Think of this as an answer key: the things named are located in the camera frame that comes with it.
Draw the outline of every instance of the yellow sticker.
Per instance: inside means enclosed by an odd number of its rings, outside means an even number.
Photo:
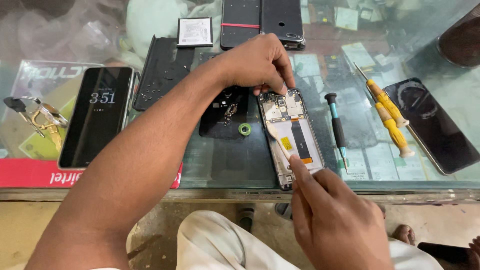
[[[290,141],[288,140],[288,137],[281,138],[280,140],[282,141],[282,144],[283,146],[285,146],[286,150],[293,149],[292,145],[290,144]]]

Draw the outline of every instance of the phone mainboard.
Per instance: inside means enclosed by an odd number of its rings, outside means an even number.
[[[262,93],[259,100],[265,113],[266,123],[289,121],[295,118],[303,119],[305,117],[305,109],[297,90],[289,89],[284,96],[275,93]]]

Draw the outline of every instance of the white trousers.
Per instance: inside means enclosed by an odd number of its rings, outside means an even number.
[[[177,270],[297,270],[255,236],[207,210],[186,217],[178,231]],[[396,270],[443,270],[429,254],[390,239]]]

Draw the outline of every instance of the green rubber ring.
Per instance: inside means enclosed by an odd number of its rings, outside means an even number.
[[[242,134],[243,136],[248,136],[250,135],[250,133],[252,132],[252,127],[247,124],[247,123],[243,123],[243,124],[240,124],[239,125],[239,132],[240,134]]]

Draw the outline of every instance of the yellow screwdriver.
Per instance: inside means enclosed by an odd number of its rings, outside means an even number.
[[[377,109],[378,115],[384,124],[384,127],[388,129],[388,134],[390,138],[392,138],[393,143],[395,146],[400,150],[400,157],[406,158],[415,155],[415,152],[408,148],[407,140],[403,136],[402,132],[396,127],[395,121],[393,120],[392,116],[387,112],[385,107],[378,102],[375,98],[373,93],[367,87],[368,92],[372,96],[373,101],[375,102],[375,108]]]
[[[393,117],[396,123],[396,127],[400,128],[409,124],[409,121],[403,118],[402,114],[398,108],[393,104],[387,94],[372,80],[367,78],[365,73],[357,66],[356,63],[353,63],[355,67],[360,71],[362,76],[367,80],[367,88],[377,97],[377,100],[383,105],[383,107],[388,111],[388,113]]]

